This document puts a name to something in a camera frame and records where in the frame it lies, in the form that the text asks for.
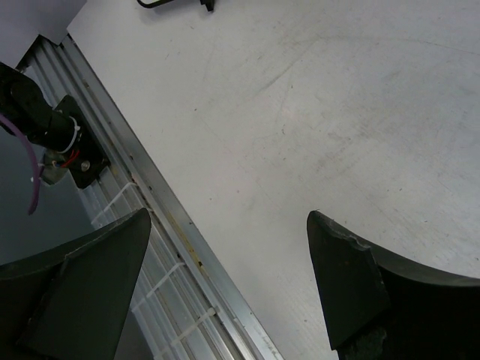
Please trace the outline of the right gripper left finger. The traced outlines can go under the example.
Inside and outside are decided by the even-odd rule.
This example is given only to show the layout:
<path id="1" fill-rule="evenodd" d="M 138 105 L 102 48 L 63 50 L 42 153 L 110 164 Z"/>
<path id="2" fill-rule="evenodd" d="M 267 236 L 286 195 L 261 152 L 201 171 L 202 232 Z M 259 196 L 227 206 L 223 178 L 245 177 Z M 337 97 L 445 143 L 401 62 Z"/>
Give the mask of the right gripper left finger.
<path id="1" fill-rule="evenodd" d="M 148 247 L 146 208 L 1 266 L 2 359 L 113 359 Z"/>

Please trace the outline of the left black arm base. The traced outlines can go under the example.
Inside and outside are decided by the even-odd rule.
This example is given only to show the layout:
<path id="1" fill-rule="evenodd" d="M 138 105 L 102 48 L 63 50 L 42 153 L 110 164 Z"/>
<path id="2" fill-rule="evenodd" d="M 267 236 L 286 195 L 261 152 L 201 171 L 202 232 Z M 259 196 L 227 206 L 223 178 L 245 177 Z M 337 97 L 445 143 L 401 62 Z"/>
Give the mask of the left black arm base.
<path id="1" fill-rule="evenodd" d="M 100 178 L 101 173 L 110 165 L 110 160 L 71 95 L 65 95 L 55 110 L 77 120 L 79 134 L 73 148 L 65 154 L 49 149 L 43 153 L 40 180 L 47 185 L 54 185 L 70 173 L 76 187 L 86 189 Z"/>

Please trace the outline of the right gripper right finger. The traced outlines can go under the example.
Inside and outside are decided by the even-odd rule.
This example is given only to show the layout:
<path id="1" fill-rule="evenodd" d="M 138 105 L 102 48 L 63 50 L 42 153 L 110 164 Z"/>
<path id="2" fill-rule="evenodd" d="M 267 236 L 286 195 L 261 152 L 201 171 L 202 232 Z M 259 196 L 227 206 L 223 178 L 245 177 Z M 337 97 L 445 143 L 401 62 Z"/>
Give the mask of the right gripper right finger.
<path id="1" fill-rule="evenodd" d="M 479 280 L 407 259 L 318 211 L 310 258 L 340 359 L 477 359 Z"/>

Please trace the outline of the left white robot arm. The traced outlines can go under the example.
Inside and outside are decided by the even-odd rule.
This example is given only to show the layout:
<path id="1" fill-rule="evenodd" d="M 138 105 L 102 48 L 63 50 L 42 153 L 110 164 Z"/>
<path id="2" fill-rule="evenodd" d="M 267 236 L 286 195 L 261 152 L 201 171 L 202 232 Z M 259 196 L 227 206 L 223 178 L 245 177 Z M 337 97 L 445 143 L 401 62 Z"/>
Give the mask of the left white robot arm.
<path id="1" fill-rule="evenodd" d="M 1 114 L 36 145 L 68 152 L 80 132 L 77 121 L 53 109 L 40 87 L 18 70 L 1 64 Z"/>

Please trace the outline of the aluminium rail frame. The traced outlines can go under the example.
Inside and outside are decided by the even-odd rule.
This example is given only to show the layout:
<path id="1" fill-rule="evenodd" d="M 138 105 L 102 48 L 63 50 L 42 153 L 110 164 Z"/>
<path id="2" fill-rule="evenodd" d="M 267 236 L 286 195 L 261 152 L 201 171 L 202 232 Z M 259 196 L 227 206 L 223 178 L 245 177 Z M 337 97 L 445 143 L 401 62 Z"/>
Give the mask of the aluminium rail frame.
<path id="1" fill-rule="evenodd" d="M 153 359 L 279 359 L 281 353 L 200 235 L 74 41 L 39 37 L 24 73 L 51 104 L 74 98 L 109 165 L 79 194 L 93 227 L 147 209 L 151 235 L 131 313 Z"/>

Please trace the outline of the white dry-erase whiteboard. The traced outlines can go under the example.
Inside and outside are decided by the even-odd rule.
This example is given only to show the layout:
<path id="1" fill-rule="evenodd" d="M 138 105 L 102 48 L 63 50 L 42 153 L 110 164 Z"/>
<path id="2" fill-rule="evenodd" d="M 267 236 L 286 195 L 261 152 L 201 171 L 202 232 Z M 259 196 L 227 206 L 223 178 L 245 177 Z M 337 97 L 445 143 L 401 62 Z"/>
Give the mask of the white dry-erase whiteboard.
<path id="1" fill-rule="evenodd" d="M 173 0 L 137 0 L 136 2 L 143 8 L 152 9 L 172 2 Z"/>

